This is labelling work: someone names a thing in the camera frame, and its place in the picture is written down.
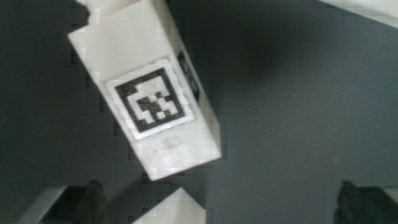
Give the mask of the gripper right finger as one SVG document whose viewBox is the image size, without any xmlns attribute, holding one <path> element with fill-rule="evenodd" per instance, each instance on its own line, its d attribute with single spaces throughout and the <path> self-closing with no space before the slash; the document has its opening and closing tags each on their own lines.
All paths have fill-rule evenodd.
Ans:
<svg viewBox="0 0 398 224">
<path fill-rule="evenodd" d="M 398 186 L 360 187 L 341 183 L 335 224 L 398 224 Z"/>
</svg>

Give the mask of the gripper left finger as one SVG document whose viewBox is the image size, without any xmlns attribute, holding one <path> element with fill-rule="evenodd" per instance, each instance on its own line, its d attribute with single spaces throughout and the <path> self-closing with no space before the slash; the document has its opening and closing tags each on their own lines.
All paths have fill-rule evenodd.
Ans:
<svg viewBox="0 0 398 224">
<path fill-rule="evenodd" d="M 47 187 L 15 224 L 104 224 L 106 198 L 92 180 L 85 186 Z"/>
</svg>

